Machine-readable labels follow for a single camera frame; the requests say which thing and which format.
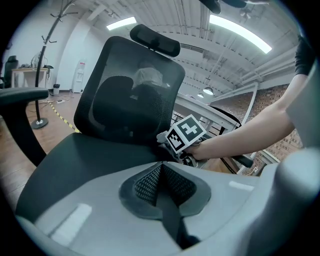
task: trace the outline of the chair seat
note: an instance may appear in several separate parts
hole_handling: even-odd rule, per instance
[[[162,148],[105,141],[72,133],[35,169],[15,213],[34,222],[45,210],[100,176],[157,161],[172,161]]]

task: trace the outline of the black sleeve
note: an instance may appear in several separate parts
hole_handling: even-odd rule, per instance
[[[295,52],[295,74],[308,75],[314,64],[316,55],[306,41],[299,36],[298,47]]]

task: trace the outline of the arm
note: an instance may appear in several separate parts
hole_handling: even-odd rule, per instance
[[[304,74],[295,75],[283,96],[251,121],[225,135],[207,139],[199,146],[189,147],[186,151],[197,160],[222,158],[260,151],[278,142],[294,130],[286,108],[303,89],[306,79]]]

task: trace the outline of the fluorescent light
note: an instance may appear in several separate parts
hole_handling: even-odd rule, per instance
[[[234,33],[237,33],[238,35],[244,37],[254,45],[256,45],[258,48],[260,48],[265,54],[270,52],[272,48],[265,42],[263,41],[260,37],[255,35],[254,33],[250,32],[246,28],[230,21],[225,18],[221,18],[215,15],[210,15],[210,23],[218,25],[220,27],[223,27],[227,30],[230,30]]]
[[[206,94],[214,95],[214,90],[212,90],[212,88],[210,88],[210,87],[204,88],[203,91],[204,91]]]
[[[106,28],[108,30],[114,30],[114,29],[120,28],[122,26],[126,26],[126,25],[133,24],[133,23],[137,23],[137,21],[136,21],[135,17],[130,17],[130,18],[125,18],[125,19],[119,20],[115,23],[112,23],[112,24],[106,26]]]

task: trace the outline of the trash can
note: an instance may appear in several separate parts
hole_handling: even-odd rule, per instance
[[[53,95],[55,95],[55,96],[59,95],[59,88],[60,88],[60,84],[59,83],[55,83],[53,85]]]

